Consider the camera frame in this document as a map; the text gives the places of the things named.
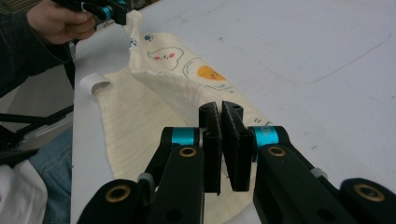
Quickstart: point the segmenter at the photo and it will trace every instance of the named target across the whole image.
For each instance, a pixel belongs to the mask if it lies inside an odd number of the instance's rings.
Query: white garment
[[[3,224],[42,223],[47,188],[29,161],[11,169],[0,166],[0,222]]]

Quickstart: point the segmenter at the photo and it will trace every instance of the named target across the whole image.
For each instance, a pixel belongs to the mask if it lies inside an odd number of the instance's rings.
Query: white cloth
[[[0,166],[0,222],[4,224],[42,223],[47,188],[29,161],[11,169]]]
[[[107,156],[115,178],[136,180],[144,172],[164,127],[198,127],[198,108],[231,101],[244,107],[247,126],[268,120],[224,76],[168,33],[141,34],[141,14],[128,14],[130,63],[104,77],[111,82],[95,96],[101,106]],[[252,190],[234,193],[222,165],[221,194],[206,194],[205,223],[222,223],[252,202]],[[255,166],[252,166],[251,187]]]

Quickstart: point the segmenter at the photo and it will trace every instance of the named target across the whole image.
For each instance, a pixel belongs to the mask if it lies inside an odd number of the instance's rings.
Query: white table
[[[337,188],[363,177],[396,192],[394,1],[162,0],[142,14],[145,31],[177,35],[284,126]],[[128,47],[118,25],[78,43],[72,223],[112,179],[99,105],[78,83],[126,66]]]

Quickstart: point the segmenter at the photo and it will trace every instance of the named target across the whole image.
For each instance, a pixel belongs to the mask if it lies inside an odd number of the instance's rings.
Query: person's arm
[[[67,63],[67,42],[88,38],[93,26],[91,14],[71,11],[50,0],[27,13],[0,14],[0,97],[28,76]]]

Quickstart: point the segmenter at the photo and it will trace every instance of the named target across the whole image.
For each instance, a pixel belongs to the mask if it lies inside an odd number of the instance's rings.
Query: printed cloth
[[[95,96],[101,106],[107,156],[115,178],[136,180],[160,144],[164,127],[198,127],[200,105],[230,101],[244,107],[247,126],[268,119],[225,76],[168,33],[141,34],[142,16],[128,14],[129,67],[106,74],[111,85]],[[251,191],[235,193],[222,164],[221,194],[205,195],[205,223],[223,223],[252,202]]]

